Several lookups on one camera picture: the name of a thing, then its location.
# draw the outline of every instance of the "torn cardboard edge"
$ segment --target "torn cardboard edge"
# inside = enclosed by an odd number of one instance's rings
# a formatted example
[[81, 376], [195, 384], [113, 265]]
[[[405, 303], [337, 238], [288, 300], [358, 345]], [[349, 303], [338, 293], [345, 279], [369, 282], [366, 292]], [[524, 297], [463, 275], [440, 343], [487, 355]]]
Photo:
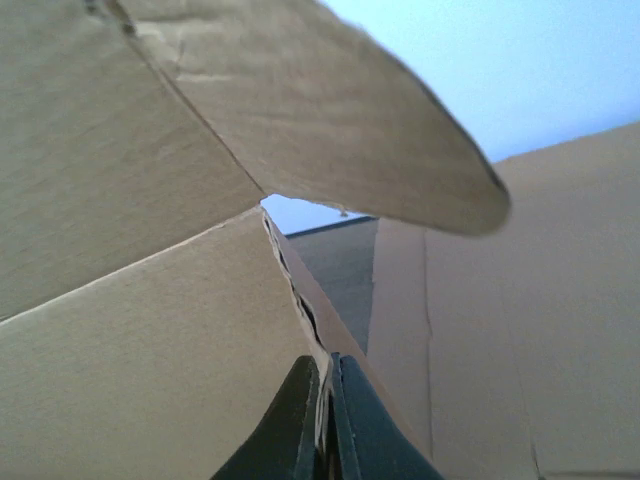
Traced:
[[273, 247], [273, 254], [282, 269], [283, 276], [289, 282], [291, 286], [291, 297], [294, 304], [297, 307], [297, 312], [300, 317], [300, 326], [309, 341], [309, 348], [311, 354], [316, 361], [318, 367], [318, 376], [320, 382], [320, 388], [318, 389], [318, 401], [316, 402], [316, 448], [324, 455], [327, 447], [327, 435], [328, 435], [328, 419], [329, 419], [329, 394], [331, 390], [331, 357], [325, 350], [318, 336], [317, 331], [317, 319], [313, 313], [313, 309], [310, 304], [300, 295], [295, 287], [291, 272], [287, 267], [287, 261], [284, 254], [280, 249], [280, 243], [277, 236], [274, 234], [275, 226], [273, 225], [269, 215], [264, 212], [264, 226], [267, 231], [271, 246]]

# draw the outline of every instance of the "cardboard wall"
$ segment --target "cardboard wall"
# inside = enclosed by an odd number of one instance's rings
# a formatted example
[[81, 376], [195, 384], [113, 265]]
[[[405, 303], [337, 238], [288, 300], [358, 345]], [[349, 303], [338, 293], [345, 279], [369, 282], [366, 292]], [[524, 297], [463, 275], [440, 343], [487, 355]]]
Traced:
[[[395, 370], [379, 367], [383, 381], [422, 409], [416, 430], [427, 422], [433, 459], [451, 478], [638, 478], [640, 124], [497, 169], [514, 207], [496, 235], [428, 230], [409, 248], [413, 227], [380, 221], [377, 265], [397, 261], [376, 271], [373, 318], [387, 319], [372, 320], [370, 354], [374, 336], [401, 337], [385, 353]], [[426, 315], [401, 333], [387, 312], [420, 309], [409, 267], [423, 258]], [[380, 277], [388, 292], [414, 293], [376, 308]], [[428, 336], [428, 362], [412, 365], [429, 401], [393, 383], [416, 335]]]

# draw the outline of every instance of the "folded flap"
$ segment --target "folded flap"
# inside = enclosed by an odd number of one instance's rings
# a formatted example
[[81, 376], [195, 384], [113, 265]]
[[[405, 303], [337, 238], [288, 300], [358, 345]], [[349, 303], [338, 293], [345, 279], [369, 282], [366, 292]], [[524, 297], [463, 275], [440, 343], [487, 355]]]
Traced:
[[210, 478], [315, 354], [303, 321], [254, 209], [3, 322], [0, 478]]
[[0, 5], [0, 320], [264, 193], [79, 0]]
[[464, 234], [504, 221], [508, 194], [469, 135], [413, 73], [321, 4], [120, 4], [134, 44], [267, 193]]

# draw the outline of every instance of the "cardboard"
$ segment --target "cardboard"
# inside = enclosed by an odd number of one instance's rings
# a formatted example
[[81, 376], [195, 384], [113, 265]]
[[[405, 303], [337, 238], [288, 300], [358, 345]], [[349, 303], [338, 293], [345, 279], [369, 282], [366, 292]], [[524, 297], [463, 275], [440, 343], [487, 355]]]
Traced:
[[468, 234], [504, 221], [508, 194], [471, 138], [320, 3], [107, 3], [266, 193]]
[[429, 384], [416, 381], [429, 365], [424, 258], [407, 251], [424, 251], [424, 230], [380, 220], [367, 359], [432, 457]]
[[0, 22], [0, 478], [208, 478], [323, 344], [420, 448], [256, 205], [497, 228], [508, 195], [427, 87], [308, 0], [5, 0]]
[[639, 152], [632, 124], [498, 164], [486, 239], [380, 220], [369, 360], [445, 477], [638, 478]]

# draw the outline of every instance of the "sky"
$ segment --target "sky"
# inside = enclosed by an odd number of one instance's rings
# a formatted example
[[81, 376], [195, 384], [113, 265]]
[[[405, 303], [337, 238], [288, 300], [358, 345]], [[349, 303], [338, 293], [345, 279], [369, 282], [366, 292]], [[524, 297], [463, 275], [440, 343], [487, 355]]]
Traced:
[[[640, 120], [640, 1], [324, 3], [422, 78], [492, 162]], [[285, 234], [357, 216], [263, 205]]]

